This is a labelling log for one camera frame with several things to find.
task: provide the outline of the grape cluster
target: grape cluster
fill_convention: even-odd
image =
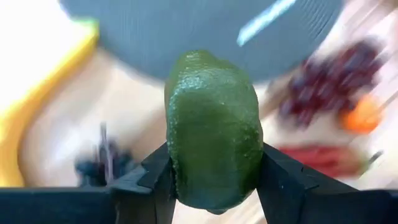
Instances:
[[[384,64],[379,53],[376,45],[363,40],[322,62],[305,61],[302,75],[289,83],[289,97],[279,114],[294,116],[298,126],[307,127],[318,112],[354,109],[353,93],[376,84],[375,74]]]

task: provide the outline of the yellow banana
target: yellow banana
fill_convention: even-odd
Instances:
[[[18,166],[20,141],[37,112],[51,100],[52,93],[95,51],[97,25],[89,23],[86,27],[86,37],[70,49],[58,67],[0,114],[0,187],[24,187]]]

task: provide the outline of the avocado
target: avocado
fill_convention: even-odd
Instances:
[[[257,187],[262,128],[250,78],[205,50],[182,55],[165,84],[178,200],[221,214]]]

